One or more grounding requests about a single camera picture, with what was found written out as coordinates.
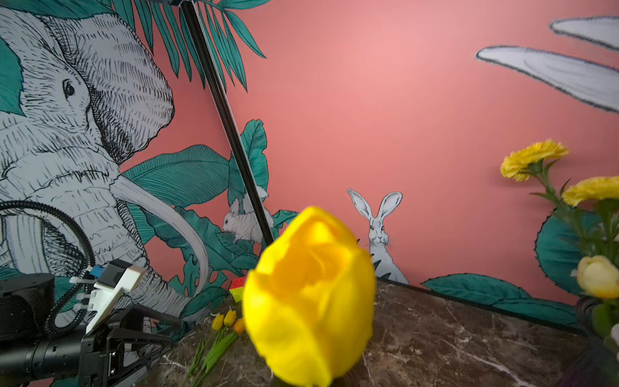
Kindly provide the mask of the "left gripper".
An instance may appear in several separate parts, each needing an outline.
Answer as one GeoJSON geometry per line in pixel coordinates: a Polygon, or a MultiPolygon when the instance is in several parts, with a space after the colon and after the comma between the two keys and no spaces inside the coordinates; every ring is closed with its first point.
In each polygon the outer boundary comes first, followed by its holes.
{"type": "Polygon", "coordinates": [[[81,341],[80,386],[117,386],[169,352],[182,321],[146,306],[117,310],[81,341]]]}

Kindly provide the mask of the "orange yellow tulip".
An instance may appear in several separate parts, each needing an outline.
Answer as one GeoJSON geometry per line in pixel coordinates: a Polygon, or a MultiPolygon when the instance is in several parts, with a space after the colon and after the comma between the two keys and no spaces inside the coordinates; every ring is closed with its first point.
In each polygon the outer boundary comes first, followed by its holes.
{"type": "Polygon", "coordinates": [[[193,386],[202,386],[206,381],[206,376],[214,368],[223,354],[235,343],[238,338],[245,332],[243,319],[238,319],[233,325],[230,325],[231,332],[226,334],[222,339],[218,339],[210,352],[206,355],[205,361],[199,370],[197,380],[193,386]]]}

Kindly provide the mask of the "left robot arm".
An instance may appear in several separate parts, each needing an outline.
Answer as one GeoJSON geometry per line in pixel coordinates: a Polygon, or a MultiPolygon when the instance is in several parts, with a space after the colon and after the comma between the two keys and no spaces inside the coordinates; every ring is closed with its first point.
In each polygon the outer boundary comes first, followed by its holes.
{"type": "Polygon", "coordinates": [[[21,274],[1,281],[1,384],[76,377],[80,386],[119,386],[169,352],[182,321],[143,305],[115,305],[138,287],[145,270],[121,260],[102,267],[69,215],[43,203],[6,201],[2,211],[40,211],[77,237],[82,262],[72,287],[54,298],[55,277],[21,274]]]}

